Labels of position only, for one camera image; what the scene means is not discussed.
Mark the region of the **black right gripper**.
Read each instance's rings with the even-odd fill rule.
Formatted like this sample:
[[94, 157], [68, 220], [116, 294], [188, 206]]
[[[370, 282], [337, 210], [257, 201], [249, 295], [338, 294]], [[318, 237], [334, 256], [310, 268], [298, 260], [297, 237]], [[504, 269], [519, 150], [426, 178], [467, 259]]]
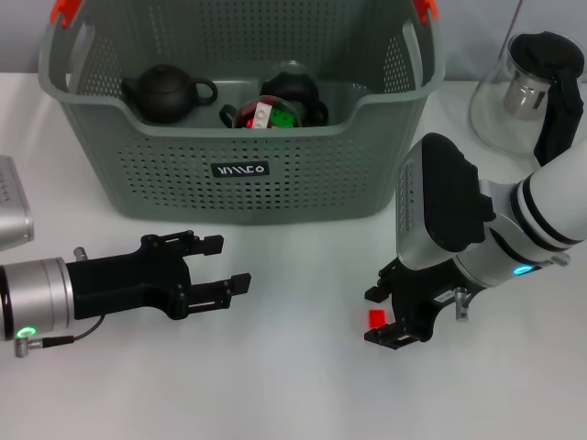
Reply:
[[393, 350], [428, 341], [438, 314], [452, 302], [439, 302], [437, 297], [463, 285], [464, 276], [451, 260], [411, 270], [394, 259], [380, 270], [377, 285], [364, 293], [364, 299], [373, 303], [390, 298], [394, 322], [368, 330], [364, 339]]

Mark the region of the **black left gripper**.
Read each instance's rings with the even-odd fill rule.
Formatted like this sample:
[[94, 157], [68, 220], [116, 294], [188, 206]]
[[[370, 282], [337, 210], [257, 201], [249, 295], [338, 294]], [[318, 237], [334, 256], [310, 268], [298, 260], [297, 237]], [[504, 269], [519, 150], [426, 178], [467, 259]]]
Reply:
[[73, 291], [74, 318], [82, 320], [141, 307], [158, 309], [172, 320], [228, 309], [232, 298], [249, 291], [251, 275], [192, 285], [185, 257], [222, 252], [220, 235], [192, 230], [146, 235], [138, 250], [66, 265]]

